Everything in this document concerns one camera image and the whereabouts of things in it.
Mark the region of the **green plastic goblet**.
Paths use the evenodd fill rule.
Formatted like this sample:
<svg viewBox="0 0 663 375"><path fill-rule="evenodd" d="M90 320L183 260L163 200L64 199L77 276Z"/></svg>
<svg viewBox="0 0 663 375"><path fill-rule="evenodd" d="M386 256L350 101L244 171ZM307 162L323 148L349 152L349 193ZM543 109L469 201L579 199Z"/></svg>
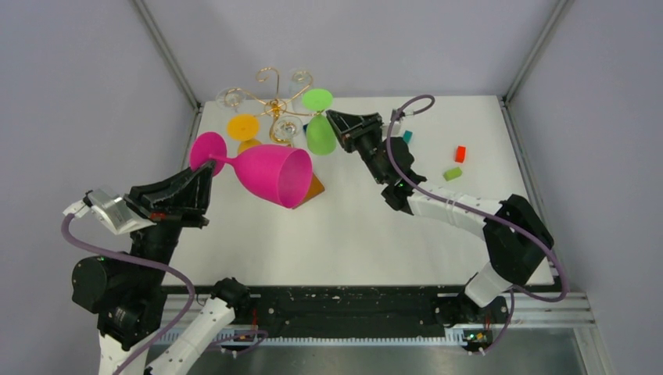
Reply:
<svg viewBox="0 0 663 375"><path fill-rule="evenodd" d="M328 155L336 146L335 134L324 111L331 107L333 95L324 88L314 88L304 93L303 107L315 115L306 127L306 144L315 155Z"/></svg>

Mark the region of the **clear stemmed wine glass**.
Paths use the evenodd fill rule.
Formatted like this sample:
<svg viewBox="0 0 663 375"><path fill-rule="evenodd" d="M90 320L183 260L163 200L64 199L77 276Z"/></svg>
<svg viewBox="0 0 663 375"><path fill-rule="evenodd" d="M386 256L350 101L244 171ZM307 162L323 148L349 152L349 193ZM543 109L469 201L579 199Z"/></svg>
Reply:
<svg viewBox="0 0 663 375"><path fill-rule="evenodd" d="M303 129L303 122L297 116L281 116L271 127L271 140L278 145L295 146L295 139Z"/></svg>

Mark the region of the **pink plastic goblet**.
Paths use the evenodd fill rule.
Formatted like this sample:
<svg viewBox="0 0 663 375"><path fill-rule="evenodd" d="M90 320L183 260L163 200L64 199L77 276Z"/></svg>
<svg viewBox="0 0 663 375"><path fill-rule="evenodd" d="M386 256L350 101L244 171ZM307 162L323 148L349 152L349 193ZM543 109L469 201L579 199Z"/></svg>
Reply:
<svg viewBox="0 0 663 375"><path fill-rule="evenodd" d="M286 209L304 200L313 179L312 160L303 149L257 145L230 157L225 140L215 132L197 137L189 153L192 170L208 162L214 163L214 176L229 165L247 191Z"/></svg>

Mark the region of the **orange plastic goblet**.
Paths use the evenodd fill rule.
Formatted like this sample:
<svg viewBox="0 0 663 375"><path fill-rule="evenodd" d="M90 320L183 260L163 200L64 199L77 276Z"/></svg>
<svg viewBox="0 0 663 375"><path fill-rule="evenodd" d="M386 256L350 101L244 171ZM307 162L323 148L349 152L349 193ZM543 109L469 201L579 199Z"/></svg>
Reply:
<svg viewBox="0 0 663 375"><path fill-rule="evenodd" d="M237 154L247 149L262 145L256 136L260 131L260 121L250 114L238 114L227 124L228 136L238 142Z"/></svg>

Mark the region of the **clear tall flute glass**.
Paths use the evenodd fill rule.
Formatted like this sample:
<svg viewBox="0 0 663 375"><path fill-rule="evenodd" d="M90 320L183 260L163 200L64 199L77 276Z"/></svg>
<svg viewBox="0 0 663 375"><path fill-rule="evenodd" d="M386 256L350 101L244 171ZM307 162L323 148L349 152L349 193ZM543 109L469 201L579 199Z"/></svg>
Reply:
<svg viewBox="0 0 663 375"><path fill-rule="evenodd" d="M240 114L246 97L240 87L227 87L217 93L214 101L218 108Z"/></svg>

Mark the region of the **clear short wine glass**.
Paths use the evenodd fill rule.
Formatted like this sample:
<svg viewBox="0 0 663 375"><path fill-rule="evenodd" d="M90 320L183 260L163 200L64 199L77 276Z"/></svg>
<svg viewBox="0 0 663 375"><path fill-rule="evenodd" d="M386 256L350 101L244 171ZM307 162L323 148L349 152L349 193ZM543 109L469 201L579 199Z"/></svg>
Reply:
<svg viewBox="0 0 663 375"><path fill-rule="evenodd" d="M304 113L302 98L306 91L313 87L313 76L309 70L298 68L291 72L288 84L288 95L292 98L292 110L298 113Z"/></svg>

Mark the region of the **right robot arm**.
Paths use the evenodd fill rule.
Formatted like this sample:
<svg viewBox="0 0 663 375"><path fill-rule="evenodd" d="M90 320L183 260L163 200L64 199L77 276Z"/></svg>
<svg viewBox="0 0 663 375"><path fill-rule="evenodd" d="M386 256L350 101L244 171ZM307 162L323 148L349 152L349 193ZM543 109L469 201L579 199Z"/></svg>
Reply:
<svg viewBox="0 0 663 375"><path fill-rule="evenodd" d="M544 260L540 245L554 239L530 203L520 195L504 200L476 198L427 182L412 170L414 157L401 137L382 136L382 117L328 110L326 118L342 148L357 152L382 197L395 211L439 220L486 243L489 261L457 297L457 313L478 322L507 289L523 286Z"/></svg>

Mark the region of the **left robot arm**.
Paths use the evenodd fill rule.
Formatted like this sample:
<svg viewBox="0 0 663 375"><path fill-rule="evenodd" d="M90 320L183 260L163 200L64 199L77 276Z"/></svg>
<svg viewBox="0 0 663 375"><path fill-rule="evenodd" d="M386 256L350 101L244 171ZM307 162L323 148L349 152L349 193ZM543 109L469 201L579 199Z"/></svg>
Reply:
<svg viewBox="0 0 663 375"><path fill-rule="evenodd" d="M71 245L90 252L73 268L73 302L98 318L102 374L184 374L230 323L250 314L249 289L234 278L216 282L202 311L158 359L148 362L148 349L171 329L163 323L167 293L163 279L171 274L188 291L195 286L170 261L181 232L207 225L211 187L217 164L208 161L153 184L133 187L126 195L105 188L85 193L64 212L61 232ZM114 234L128 234L131 248L114 252L75 238L71 223L93 215Z"/></svg>

